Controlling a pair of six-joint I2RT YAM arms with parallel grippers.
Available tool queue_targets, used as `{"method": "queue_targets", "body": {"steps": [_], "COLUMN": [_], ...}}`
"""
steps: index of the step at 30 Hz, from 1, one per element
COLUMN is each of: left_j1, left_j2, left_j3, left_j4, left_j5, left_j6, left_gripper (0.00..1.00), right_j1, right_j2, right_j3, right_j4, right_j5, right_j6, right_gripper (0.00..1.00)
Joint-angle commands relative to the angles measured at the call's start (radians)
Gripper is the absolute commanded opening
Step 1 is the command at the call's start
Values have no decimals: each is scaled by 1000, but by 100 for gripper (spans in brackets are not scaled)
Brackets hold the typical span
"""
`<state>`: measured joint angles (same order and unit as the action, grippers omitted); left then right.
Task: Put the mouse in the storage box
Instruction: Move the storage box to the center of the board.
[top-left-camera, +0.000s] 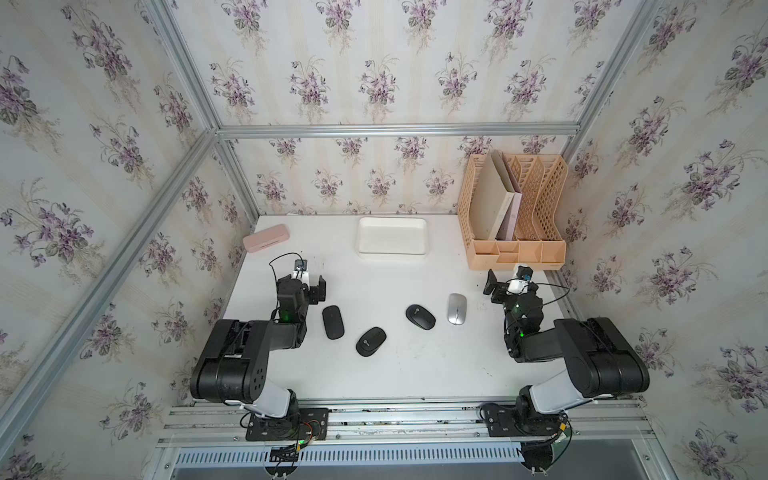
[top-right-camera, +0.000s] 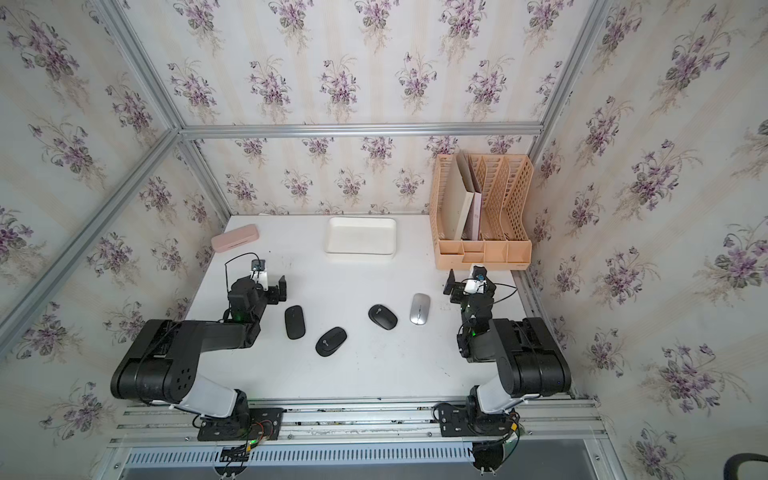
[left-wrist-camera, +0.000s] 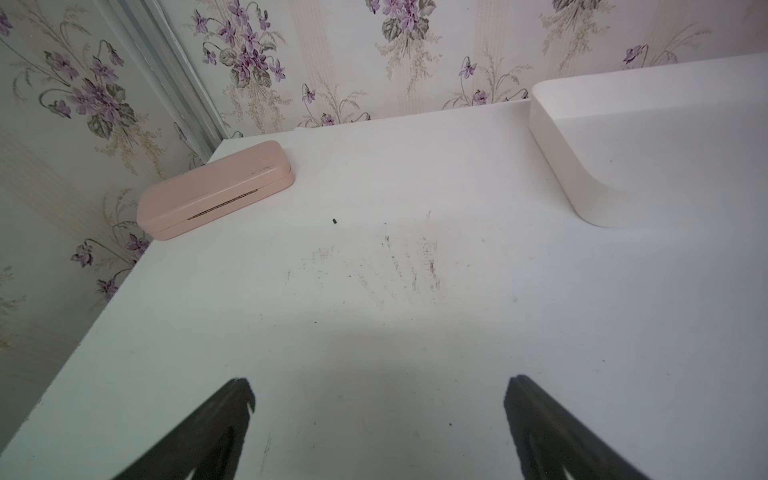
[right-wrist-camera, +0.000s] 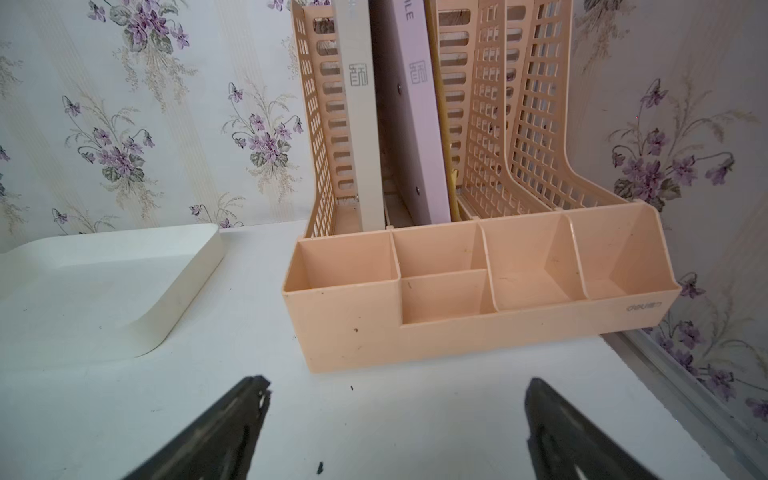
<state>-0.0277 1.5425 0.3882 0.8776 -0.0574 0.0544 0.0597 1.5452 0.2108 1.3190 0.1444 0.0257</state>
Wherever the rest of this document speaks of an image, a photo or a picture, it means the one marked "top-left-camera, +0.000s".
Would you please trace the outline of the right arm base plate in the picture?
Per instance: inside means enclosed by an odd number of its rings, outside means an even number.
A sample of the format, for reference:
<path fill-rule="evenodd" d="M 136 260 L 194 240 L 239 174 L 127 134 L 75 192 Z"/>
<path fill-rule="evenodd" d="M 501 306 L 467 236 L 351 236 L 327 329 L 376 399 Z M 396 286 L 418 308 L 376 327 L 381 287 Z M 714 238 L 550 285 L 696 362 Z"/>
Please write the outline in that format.
<path fill-rule="evenodd" d="M 494 438 L 557 438 L 568 425 L 564 413 L 541 414 L 527 406 L 485 403 L 480 406 L 479 415 L 488 435 Z"/>

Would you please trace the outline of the silver mouse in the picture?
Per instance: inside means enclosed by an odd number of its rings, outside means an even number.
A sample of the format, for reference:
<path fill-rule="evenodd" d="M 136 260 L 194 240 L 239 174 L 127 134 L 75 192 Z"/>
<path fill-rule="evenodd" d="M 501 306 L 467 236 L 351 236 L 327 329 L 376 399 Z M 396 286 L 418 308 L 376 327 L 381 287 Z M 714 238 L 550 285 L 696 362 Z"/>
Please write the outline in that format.
<path fill-rule="evenodd" d="M 467 315 L 467 298 L 463 294 L 451 293 L 448 298 L 447 321 L 454 326 L 464 325 Z"/>

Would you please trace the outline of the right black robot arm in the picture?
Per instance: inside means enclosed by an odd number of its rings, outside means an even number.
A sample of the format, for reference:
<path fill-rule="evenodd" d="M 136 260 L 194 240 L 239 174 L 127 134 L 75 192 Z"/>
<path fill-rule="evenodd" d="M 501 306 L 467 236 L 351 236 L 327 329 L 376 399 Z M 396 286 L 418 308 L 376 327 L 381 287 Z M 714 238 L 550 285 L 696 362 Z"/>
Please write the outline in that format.
<path fill-rule="evenodd" d="M 500 281 L 490 270 L 483 287 L 503 307 L 503 339 L 515 362 L 565 364 L 564 371 L 519 391 L 512 415 L 519 428 L 538 426 L 594 398 L 649 388 L 648 367 L 609 318 L 556 319 L 543 330 L 545 302 L 532 276 L 531 268 L 520 266 L 515 277 Z"/>

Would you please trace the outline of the black oval mouse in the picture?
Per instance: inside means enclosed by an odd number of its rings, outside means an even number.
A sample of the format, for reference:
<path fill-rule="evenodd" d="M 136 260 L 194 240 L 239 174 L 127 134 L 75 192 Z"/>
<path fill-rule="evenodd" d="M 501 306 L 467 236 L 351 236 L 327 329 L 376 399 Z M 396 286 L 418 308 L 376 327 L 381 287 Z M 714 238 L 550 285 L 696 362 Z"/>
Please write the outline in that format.
<path fill-rule="evenodd" d="M 418 304 L 409 305 L 405 311 L 406 318 L 422 330 L 431 330 L 436 324 L 435 316 Z"/>

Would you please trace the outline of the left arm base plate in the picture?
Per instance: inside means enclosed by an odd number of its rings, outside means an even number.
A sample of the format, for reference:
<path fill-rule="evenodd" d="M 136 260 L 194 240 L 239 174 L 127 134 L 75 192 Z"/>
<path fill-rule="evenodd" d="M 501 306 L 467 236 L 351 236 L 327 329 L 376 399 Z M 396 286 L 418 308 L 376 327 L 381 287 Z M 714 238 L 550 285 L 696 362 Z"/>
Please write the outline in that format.
<path fill-rule="evenodd" d="M 325 440 L 329 413 L 327 408 L 300 408 L 281 419 L 251 414 L 245 438 L 251 442 Z"/>

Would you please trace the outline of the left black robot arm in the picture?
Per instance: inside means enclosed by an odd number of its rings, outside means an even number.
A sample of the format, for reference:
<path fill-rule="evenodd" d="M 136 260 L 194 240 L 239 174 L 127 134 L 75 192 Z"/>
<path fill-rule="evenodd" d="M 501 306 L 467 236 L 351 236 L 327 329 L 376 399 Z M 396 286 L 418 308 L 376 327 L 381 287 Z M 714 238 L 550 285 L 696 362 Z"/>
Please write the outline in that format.
<path fill-rule="evenodd" d="M 323 277 L 309 285 L 300 274 L 276 282 L 277 308 L 269 320 L 217 321 L 190 378 L 195 400 L 238 406 L 263 419 L 299 415 L 294 391 L 268 376 L 270 354 L 298 349 L 307 334 L 309 307 L 326 299 Z"/>

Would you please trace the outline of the black mouse with logo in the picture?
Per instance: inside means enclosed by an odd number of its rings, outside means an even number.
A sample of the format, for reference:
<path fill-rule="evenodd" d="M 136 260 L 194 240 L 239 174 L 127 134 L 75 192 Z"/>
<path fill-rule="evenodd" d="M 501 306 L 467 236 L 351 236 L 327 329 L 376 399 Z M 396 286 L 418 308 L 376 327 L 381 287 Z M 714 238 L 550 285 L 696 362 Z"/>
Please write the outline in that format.
<path fill-rule="evenodd" d="M 357 353 L 364 357 L 374 355 L 387 340 L 386 332 L 380 327 L 372 327 L 358 339 L 355 349 Z"/>

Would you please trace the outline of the white plastic storage tray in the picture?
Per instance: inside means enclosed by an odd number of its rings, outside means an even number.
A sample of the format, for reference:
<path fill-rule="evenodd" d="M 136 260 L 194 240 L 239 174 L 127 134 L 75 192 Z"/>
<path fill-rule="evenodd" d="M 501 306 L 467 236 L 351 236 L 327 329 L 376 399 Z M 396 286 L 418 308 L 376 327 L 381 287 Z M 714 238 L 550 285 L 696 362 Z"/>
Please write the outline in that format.
<path fill-rule="evenodd" d="M 363 258 L 424 257 L 429 252 L 428 224 L 422 218 L 361 218 L 355 249 Z"/>

